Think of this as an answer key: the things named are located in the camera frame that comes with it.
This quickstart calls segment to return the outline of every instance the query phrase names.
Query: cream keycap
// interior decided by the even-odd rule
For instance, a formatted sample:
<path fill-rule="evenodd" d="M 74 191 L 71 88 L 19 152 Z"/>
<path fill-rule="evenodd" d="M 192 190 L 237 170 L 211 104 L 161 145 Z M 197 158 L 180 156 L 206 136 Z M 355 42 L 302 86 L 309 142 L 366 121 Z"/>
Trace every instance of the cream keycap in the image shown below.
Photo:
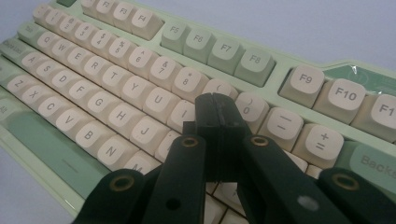
<path fill-rule="evenodd" d="M 387 94 L 368 95 L 364 98 L 351 125 L 367 133 L 396 141 L 396 97 Z"/>
<path fill-rule="evenodd" d="M 334 166 L 343 144 L 340 133 L 322 125 L 305 124 L 292 154 L 326 169 Z"/>
<path fill-rule="evenodd" d="M 146 152 L 140 150 L 126 162 L 123 168 L 136 170 L 145 175 L 159 165 L 160 163 L 158 161 L 150 157 Z"/>
<path fill-rule="evenodd" d="M 323 72 L 309 65 L 294 68 L 279 95 L 311 108 L 325 80 Z"/>
<path fill-rule="evenodd" d="M 208 81 L 209 78 L 197 70 L 183 67 L 175 78 L 172 92 L 194 103 L 195 98 L 202 93 Z"/>
<path fill-rule="evenodd" d="M 151 91 L 143 105 L 143 111 L 159 120 L 166 123 L 176 104 L 180 98 L 172 92 L 157 87 Z"/>
<path fill-rule="evenodd" d="M 143 117 L 132 130 L 130 140 L 151 156 L 170 129 L 149 116 Z"/>
<path fill-rule="evenodd" d="M 268 113 L 259 134 L 274 139 L 280 147 L 291 151 L 303 124 L 303 119 L 294 112 L 274 107 Z"/>
<path fill-rule="evenodd" d="M 364 87 L 356 82 L 334 79 L 323 85 L 313 109 L 349 124 L 358 113 L 365 94 Z"/>
<path fill-rule="evenodd" d="M 270 106 L 257 94 L 251 92 L 240 93 L 235 104 L 250 130 L 256 133 Z"/>
<path fill-rule="evenodd" d="M 97 158 L 111 171 L 123 168 L 126 162 L 139 150 L 119 135 L 111 136 L 98 150 Z"/>
<path fill-rule="evenodd" d="M 84 125 L 78 131 L 76 134 L 76 143 L 96 158 L 99 148 L 113 135 L 115 133 L 107 128 L 107 126 L 98 120 L 94 120 Z"/>

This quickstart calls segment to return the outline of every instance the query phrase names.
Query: mint green keycap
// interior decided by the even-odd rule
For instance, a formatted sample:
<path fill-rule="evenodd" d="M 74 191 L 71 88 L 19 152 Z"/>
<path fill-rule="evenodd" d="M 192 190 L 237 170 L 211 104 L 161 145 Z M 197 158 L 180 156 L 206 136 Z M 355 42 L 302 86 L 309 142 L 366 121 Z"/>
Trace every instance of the mint green keycap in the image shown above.
<path fill-rule="evenodd" d="M 244 51 L 238 41 L 220 37 L 209 54 L 207 65 L 232 75 Z"/>
<path fill-rule="evenodd" d="M 177 53 L 183 53 L 184 43 L 190 27 L 181 21 L 168 21 L 163 27 L 161 45 Z"/>
<path fill-rule="evenodd" d="M 258 87 L 262 87 L 274 69 L 271 54 L 260 49 L 247 49 L 235 69 L 234 76 Z"/>
<path fill-rule="evenodd" d="M 8 130 L 84 199 L 110 172 L 36 113 L 9 121 Z"/>
<path fill-rule="evenodd" d="M 355 172 L 396 202 L 396 151 L 392 155 L 358 142 L 345 142 L 335 167 Z"/>

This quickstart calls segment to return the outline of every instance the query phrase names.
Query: brass screw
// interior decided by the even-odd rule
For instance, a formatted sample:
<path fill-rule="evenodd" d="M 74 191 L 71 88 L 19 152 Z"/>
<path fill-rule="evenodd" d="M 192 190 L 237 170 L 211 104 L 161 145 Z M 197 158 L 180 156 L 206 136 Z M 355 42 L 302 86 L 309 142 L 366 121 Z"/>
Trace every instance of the brass screw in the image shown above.
<path fill-rule="evenodd" d="M 110 182 L 110 189 L 114 191 L 125 191 L 134 185 L 134 178 L 130 175 L 119 175 Z"/>
<path fill-rule="evenodd" d="M 186 137 L 186 138 L 183 139 L 181 144 L 184 147 L 195 147 L 196 145 L 198 145 L 198 140 L 196 138 L 193 138 L 193 137 Z"/>
<path fill-rule="evenodd" d="M 266 147 L 269 144 L 268 140 L 261 136 L 254 136 L 250 138 L 250 141 L 251 143 L 253 143 L 253 145 L 256 145 L 258 147 Z"/>
<path fill-rule="evenodd" d="M 360 188 L 359 182 L 345 174 L 334 174 L 332 176 L 332 181 L 340 188 L 347 189 L 347 190 L 358 190 Z"/>

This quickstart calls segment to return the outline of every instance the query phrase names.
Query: keyboard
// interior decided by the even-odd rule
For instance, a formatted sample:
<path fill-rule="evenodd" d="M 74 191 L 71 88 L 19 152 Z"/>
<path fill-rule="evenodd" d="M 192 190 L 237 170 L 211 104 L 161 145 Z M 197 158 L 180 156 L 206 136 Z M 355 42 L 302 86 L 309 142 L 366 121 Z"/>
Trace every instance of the keyboard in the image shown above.
<path fill-rule="evenodd" d="M 233 98 L 307 175 L 344 167 L 396 202 L 394 72 L 307 62 L 135 2 L 32 14 L 0 45 L 0 146 L 74 216 L 104 175 L 164 162 L 206 92 Z M 205 223 L 248 223 L 235 183 L 206 192 Z"/>

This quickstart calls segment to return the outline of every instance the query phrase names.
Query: black robotic claw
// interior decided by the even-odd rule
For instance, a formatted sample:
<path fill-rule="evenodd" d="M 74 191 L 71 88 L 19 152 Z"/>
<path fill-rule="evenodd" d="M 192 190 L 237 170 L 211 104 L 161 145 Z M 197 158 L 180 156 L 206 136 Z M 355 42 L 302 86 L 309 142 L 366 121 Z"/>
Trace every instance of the black robotic claw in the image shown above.
<path fill-rule="evenodd" d="M 203 223 L 206 181 L 237 182 L 249 223 L 396 223 L 396 205 L 365 179 L 332 168 L 313 181 L 273 140 L 251 135 L 229 97 L 195 105 L 164 164 L 105 176 L 75 223 Z"/>

